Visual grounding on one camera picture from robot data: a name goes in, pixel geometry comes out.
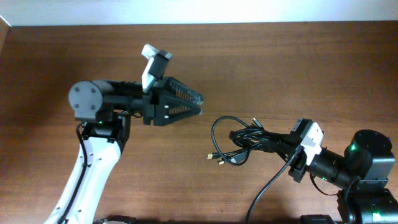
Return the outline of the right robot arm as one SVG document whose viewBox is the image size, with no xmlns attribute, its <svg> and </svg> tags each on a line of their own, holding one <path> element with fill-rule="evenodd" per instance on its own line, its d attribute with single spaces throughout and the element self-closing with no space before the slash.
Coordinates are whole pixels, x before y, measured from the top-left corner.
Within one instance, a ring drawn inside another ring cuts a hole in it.
<svg viewBox="0 0 398 224">
<path fill-rule="evenodd" d="M 397 200 L 386 185 L 395 157 L 390 139 L 372 129 L 356 131 L 344 154 L 322 145 L 318 123 L 300 118 L 275 142 L 289 175 L 300 182 L 305 174 L 339 188 L 338 211 L 343 223 L 397 223 Z"/>
</svg>

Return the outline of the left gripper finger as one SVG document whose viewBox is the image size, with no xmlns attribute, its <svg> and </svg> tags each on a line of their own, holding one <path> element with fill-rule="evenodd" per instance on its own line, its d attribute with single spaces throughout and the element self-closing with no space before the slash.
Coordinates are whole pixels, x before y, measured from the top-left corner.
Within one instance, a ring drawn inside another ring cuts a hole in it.
<svg viewBox="0 0 398 224">
<path fill-rule="evenodd" d="M 187 93 L 164 94 L 159 97 L 159 104 L 155 106 L 154 126 L 166 126 L 200 113 L 200 98 Z"/>
<path fill-rule="evenodd" d="M 184 85 L 174 77 L 165 77 L 160 81 L 160 102 L 165 105 L 202 105 L 203 96 Z"/>
</svg>

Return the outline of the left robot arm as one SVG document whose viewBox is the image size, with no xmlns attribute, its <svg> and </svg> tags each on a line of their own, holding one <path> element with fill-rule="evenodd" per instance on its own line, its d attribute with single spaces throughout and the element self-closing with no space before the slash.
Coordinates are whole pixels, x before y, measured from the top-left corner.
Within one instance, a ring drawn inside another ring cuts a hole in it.
<svg viewBox="0 0 398 224">
<path fill-rule="evenodd" d="M 203 96 L 174 77 L 145 88 L 138 82 L 90 80 L 74 84 L 69 103 L 79 122 L 79 151 L 47 223 L 93 223 L 108 177 L 130 136 L 131 119 L 166 126 L 201 114 Z"/>
</svg>

